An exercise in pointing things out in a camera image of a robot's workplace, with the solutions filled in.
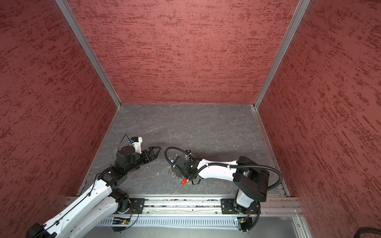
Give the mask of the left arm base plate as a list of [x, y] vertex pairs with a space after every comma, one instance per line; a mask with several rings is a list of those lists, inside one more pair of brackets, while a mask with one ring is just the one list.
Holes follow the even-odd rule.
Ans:
[[129, 198], [122, 200], [116, 213], [118, 214], [142, 214], [146, 199], [144, 198]]

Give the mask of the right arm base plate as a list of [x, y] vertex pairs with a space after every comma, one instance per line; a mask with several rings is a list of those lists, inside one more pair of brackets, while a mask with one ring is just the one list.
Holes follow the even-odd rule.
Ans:
[[222, 214], [245, 214], [245, 215], [255, 215], [258, 214], [259, 206], [256, 201], [254, 201], [249, 208], [245, 208], [238, 203], [233, 198], [222, 198], [220, 200]]

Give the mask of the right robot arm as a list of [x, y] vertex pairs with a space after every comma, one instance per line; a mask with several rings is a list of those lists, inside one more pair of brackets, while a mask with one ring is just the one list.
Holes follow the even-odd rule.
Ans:
[[247, 157], [232, 162], [214, 162], [206, 159], [170, 159], [172, 172], [181, 177], [182, 184], [202, 179], [231, 181], [237, 188], [234, 201], [228, 208], [247, 214], [253, 203], [266, 202], [269, 171]]

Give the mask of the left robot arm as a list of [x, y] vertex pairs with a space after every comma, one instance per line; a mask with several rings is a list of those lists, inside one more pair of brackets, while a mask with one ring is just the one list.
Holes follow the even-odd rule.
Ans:
[[111, 214], [129, 210], [129, 195], [119, 186], [129, 173], [157, 159], [160, 151], [159, 146], [142, 152], [136, 152], [135, 146], [124, 146], [116, 153], [115, 163], [99, 173], [84, 194], [43, 225], [32, 225], [26, 237], [82, 238]]

